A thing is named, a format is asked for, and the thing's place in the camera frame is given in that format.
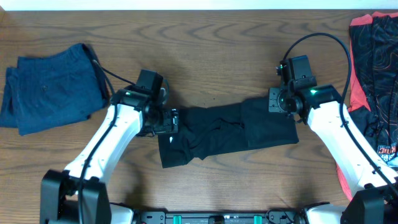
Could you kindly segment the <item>black t-shirt with white logo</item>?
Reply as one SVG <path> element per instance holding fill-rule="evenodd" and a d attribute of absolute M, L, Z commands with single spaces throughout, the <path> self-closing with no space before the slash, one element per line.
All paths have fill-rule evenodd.
<path fill-rule="evenodd" d="M 293 118 L 269 112 L 269 98 L 179 111 L 178 132 L 158 136 L 163 168 L 184 166 L 192 159 L 296 144 Z"/>

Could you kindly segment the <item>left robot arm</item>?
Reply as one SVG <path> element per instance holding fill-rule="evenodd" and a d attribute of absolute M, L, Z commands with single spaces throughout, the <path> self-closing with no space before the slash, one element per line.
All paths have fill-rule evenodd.
<path fill-rule="evenodd" d="M 178 111 L 164 108 L 163 76 L 141 70 L 137 82 L 113 93 L 106 117 L 82 152 L 63 171 L 41 181 L 40 223 L 133 223 L 133 209 L 109 201 L 107 184 L 135 137 L 178 131 Z"/>

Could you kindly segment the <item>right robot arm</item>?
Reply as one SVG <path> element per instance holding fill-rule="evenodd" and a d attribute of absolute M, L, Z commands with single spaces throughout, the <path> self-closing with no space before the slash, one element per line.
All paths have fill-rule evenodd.
<path fill-rule="evenodd" d="M 347 207 L 318 203 L 296 223 L 397 223 L 397 172 L 375 152 L 332 85 L 317 85 L 308 57 L 283 59 L 281 85 L 269 90 L 269 111 L 299 115 L 323 141 L 348 184 Z"/>

